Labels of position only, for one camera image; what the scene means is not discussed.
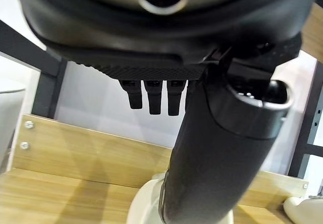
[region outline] white plastic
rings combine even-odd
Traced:
[[[25,86],[0,79],[0,165],[13,136],[25,95]]]
[[[284,203],[284,211],[295,224],[323,223],[323,200],[290,197]]]
[[[163,224],[158,213],[160,189],[163,175],[156,175],[148,181],[133,199],[127,218],[127,224]],[[233,224],[233,211],[230,211],[220,222],[215,224]]]

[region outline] black metal frame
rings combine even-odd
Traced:
[[[3,21],[0,21],[0,54],[41,70],[31,113],[54,118],[67,61],[40,49]]]
[[[323,64],[317,62],[303,123],[297,140],[289,176],[304,178],[310,155],[323,157],[323,147],[314,144],[323,109]]]

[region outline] white wall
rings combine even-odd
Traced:
[[[45,45],[38,40],[38,38],[28,27],[28,24],[22,14],[19,0],[0,0],[0,5],[0,20],[18,31],[21,35],[43,50],[46,49]]]
[[[37,37],[32,33],[22,14],[19,0],[0,0],[0,20],[22,34],[28,40],[42,49],[45,49]],[[40,73],[20,63],[0,56],[0,77],[12,79],[26,86],[26,97],[23,103],[22,113],[31,112],[37,89]]]
[[[168,116],[166,85],[163,86],[161,115],[149,114],[147,93],[143,109],[132,110],[128,95],[117,80],[82,65],[69,62],[63,81],[56,119],[136,140],[173,147],[184,116]]]
[[[298,59],[277,68],[274,78],[294,90],[295,103],[262,169],[285,174],[303,119],[316,59],[302,52]],[[167,92],[163,87],[161,115],[151,116],[143,90],[143,109],[131,110],[128,96],[117,80],[70,62],[63,82],[56,119],[61,122],[173,147],[184,116],[185,93],[178,117],[167,114]]]
[[[323,147],[323,119],[321,116],[317,126],[317,132],[314,139],[314,145]],[[323,183],[323,157],[310,156],[304,179],[309,181],[307,195],[317,195],[320,186]]]
[[[293,90],[294,104],[291,107],[281,132],[275,141],[262,170],[286,175],[295,150],[304,110],[310,91],[316,59],[301,51],[297,59],[276,68],[274,79],[286,82]]]

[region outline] screw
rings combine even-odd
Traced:
[[[29,143],[28,142],[20,143],[20,148],[24,149],[24,150],[28,149],[29,148]]]
[[[26,121],[24,126],[27,129],[32,129],[32,128],[34,128],[34,123],[32,121]]]

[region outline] wood grain surface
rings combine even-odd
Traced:
[[[0,224],[125,224],[137,191],[12,169],[0,176]]]
[[[302,50],[323,63],[323,9],[313,4],[313,8],[303,30]]]
[[[259,171],[239,204],[282,210],[282,204],[288,197],[305,196],[304,184],[308,184],[308,182],[289,176]]]
[[[25,121],[34,128],[26,129]],[[28,142],[30,148],[21,149]],[[57,176],[140,188],[168,168],[171,149],[24,116],[13,167]]]
[[[238,205],[233,213],[234,224],[293,224],[283,210]]]

